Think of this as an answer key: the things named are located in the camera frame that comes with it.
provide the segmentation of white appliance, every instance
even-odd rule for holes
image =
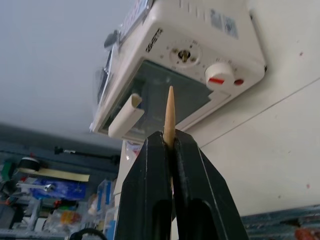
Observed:
[[[162,130],[170,85],[185,131],[265,75],[242,0],[138,0],[111,36],[91,129],[112,138],[143,142]]]

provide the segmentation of ceiling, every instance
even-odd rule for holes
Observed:
[[[0,1],[0,124],[120,149],[89,126],[103,43],[133,1]]]

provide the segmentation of workbench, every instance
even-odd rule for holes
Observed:
[[[320,2],[247,5],[267,73],[186,132],[225,178],[241,216],[320,204]],[[132,165],[123,152],[116,203]]]

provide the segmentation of white wall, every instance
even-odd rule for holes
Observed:
[[[248,5],[267,74],[188,132],[241,215],[320,204],[320,2]]]
[[[89,134],[93,80],[133,2],[0,1],[0,123],[120,149]]]

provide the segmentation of white timer knob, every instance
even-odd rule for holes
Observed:
[[[210,90],[226,89],[235,82],[231,66],[225,62],[217,62],[205,71],[206,86]]]

